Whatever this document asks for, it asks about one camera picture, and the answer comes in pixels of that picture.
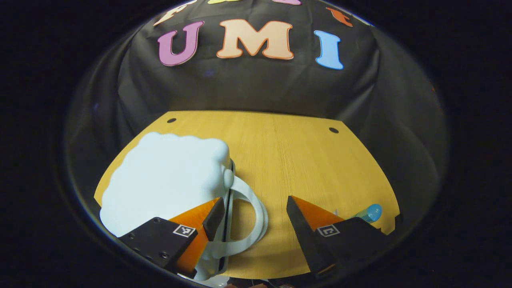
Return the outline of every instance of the black backdrop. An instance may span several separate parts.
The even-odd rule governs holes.
[[[0,252],[0,286],[173,286],[129,268],[84,232],[59,194],[51,161],[56,120],[88,65],[124,31],[172,4],[0,2],[8,240]],[[429,65],[445,96],[454,142],[446,185],[428,221],[392,256],[344,286],[505,286],[509,7],[499,1],[340,4],[391,32]]]

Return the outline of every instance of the white mug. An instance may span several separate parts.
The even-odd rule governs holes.
[[[246,238],[223,242],[222,221],[214,240],[207,244],[194,278],[206,280],[220,273],[220,258],[248,249],[263,237],[268,226],[265,206],[232,169],[229,148],[219,139],[148,133],[112,174],[102,196],[101,222],[120,237],[153,217],[171,219],[223,197],[230,223],[227,200],[238,198],[250,202],[255,223]],[[230,189],[234,191],[232,197],[229,197]]]

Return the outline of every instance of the yellow wooden surface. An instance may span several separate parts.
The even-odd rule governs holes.
[[[176,118],[172,123],[167,120]],[[330,127],[339,133],[333,133]],[[267,208],[266,235],[248,250],[231,256],[224,275],[238,278],[281,278],[309,272],[286,213],[288,195],[347,219],[369,205],[382,206],[372,225],[386,234],[394,230],[398,203],[386,176],[364,145],[340,121],[242,111],[172,111],[141,132],[117,156],[102,177],[95,199],[110,182],[126,153],[148,132],[218,138],[229,146],[236,175],[251,186]],[[232,238],[249,234],[252,207],[235,201]]]

